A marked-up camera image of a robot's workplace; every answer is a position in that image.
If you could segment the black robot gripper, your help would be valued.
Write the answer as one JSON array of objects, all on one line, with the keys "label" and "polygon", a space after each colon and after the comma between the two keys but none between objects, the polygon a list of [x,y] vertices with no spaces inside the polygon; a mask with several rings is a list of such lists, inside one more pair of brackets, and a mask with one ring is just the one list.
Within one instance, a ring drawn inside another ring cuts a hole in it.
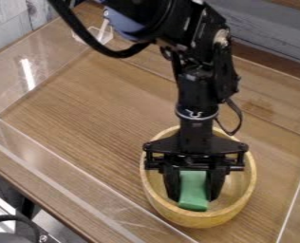
[{"label": "black robot gripper", "polygon": [[220,197],[227,172],[243,171],[249,146],[231,135],[219,134],[213,120],[181,120],[181,125],[164,131],[144,144],[146,170],[164,171],[168,197],[181,197],[181,170],[209,171],[207,192],[209,201]]}]

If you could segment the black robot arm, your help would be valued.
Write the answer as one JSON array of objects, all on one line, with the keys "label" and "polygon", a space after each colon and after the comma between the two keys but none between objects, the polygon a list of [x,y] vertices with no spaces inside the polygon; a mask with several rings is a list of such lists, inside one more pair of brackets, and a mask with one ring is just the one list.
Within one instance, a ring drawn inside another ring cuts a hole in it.
[{"label": "black robot arm", "polygon": [[122,37],[161,47],[179,87],[174,112],[180,129],[144,144],[145,168],[162,174],[170,199],[185,193],[184,173],[200,173],[200,192],[220,197],[225,177],[244,169],[248,145],[219,137],[220,105],[233,105],[240,76],[235,68],[231,28],[204,0],[96,0]]}]

